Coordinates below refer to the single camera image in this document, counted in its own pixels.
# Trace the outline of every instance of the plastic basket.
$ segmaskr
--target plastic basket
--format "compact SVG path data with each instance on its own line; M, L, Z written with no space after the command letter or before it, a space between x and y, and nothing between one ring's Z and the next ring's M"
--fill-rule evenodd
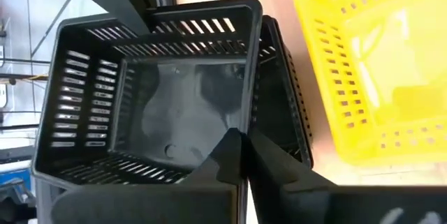
M445 0L295 0L339 155L447 160Z
M157 8L136 36L108 15L58 31L33 173L81 184L179 183L249 127L261 5Z
M252 103L251 128L257 128L296 160L312 167L306 132L307 116L300 111L298 79L282 42L276 19L263 16Z

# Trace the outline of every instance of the shopping basket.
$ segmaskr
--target shopping basket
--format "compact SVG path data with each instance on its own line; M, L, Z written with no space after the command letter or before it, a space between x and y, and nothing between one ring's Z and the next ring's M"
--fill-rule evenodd
M257 0L160 7L136 36L109 15L59 27L33 174L83 184L173 184L229 128L247 132Z
M447 160L445 0L295 0L339 155Z
M264 15L251 106L251 128L308 167L312 137L290 52L276 19Z

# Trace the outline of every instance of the yellow shopping basket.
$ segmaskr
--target yellow shopping basket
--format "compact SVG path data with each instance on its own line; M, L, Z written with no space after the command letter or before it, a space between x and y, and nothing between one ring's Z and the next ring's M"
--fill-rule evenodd
M447 160L447 0L294 0L339 155Z

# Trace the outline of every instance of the yellow plastic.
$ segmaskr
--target yellow plastic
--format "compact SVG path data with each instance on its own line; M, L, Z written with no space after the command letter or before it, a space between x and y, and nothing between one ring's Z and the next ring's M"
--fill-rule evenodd
M339 155L447 160L447 0L294 0Z

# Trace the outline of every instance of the black shopping basket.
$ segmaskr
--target black shopping basket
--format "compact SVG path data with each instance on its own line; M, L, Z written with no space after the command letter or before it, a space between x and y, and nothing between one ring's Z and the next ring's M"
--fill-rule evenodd
M313 166L312 134L290 52L276 19L264 15L252 101L251 128L307 167Z
M59 27L33 173L83 184L172 184L229 128L248 131L257 0L160 7L136 36L109 15Z

